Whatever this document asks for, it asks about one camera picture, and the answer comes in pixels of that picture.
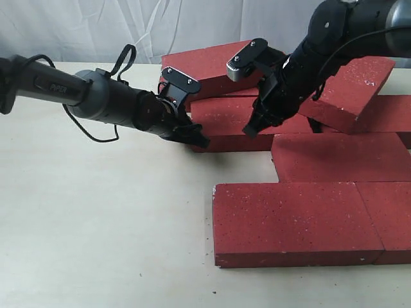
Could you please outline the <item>right robot arm dark grey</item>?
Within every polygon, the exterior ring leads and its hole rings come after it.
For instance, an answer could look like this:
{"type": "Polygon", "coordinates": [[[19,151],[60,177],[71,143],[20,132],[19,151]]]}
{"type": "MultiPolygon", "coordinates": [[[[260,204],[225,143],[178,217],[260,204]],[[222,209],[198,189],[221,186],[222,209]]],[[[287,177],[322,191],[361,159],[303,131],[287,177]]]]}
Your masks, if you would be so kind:
{"type": "Polygon", "coordinates": [[[356,58],[410,56],[410,1],[323,1],[308,32],[289,55],[257,38],[243,49],[247,69],[259,69],[259,96],[243,132],[282,125],[308,98],[320,99],[326,81],[356,58]]]}

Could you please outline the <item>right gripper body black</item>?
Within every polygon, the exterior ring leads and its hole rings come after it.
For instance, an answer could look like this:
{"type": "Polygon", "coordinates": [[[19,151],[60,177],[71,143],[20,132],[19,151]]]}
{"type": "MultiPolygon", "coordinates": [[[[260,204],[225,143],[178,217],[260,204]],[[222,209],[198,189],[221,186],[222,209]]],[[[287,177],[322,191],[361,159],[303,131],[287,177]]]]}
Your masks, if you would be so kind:
{"type": "Polygon", "coordinates": [[[273,127],[281,126],[296,115],[307,98],[320,98],[324,91],[320,76],[323,65],[324,56],[318,53],[297,51],[286,55],[258,82],[259,94],[252,112],[262,114],[273,127]]]}

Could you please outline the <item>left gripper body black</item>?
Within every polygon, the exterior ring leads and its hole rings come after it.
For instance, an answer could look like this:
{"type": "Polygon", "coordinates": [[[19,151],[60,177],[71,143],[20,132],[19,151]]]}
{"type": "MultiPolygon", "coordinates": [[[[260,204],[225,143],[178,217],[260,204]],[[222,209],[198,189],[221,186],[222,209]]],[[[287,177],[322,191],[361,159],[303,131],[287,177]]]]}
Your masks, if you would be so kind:
{"type": "Polygon", "coordinates": [[[193,122],[185,107],[174,110],[153,92],[146,92],[138,99],[134,127],[168,141],[188,141],[193,136],[193,122]]]}

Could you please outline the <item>left robot arm dark grey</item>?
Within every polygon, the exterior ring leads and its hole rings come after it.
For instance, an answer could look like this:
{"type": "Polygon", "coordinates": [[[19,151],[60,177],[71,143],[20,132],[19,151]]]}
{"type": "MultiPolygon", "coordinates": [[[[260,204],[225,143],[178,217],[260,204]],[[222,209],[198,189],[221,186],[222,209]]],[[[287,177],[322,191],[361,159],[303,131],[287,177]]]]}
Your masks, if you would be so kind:
{"type": "Polygon", "coordinates": [[[73,118],[124,126],[159,136],[166,141],[208,147],[202,125],[186,113],[184,102],[201,89],[196,79],[173,67],[161,72],[159,94],[135,89],[113,80],[102,69],[68,74],[36,57],[15,55],[1,59],[1,113],[11,112],[17,96],[60,103],[73,118]]]}

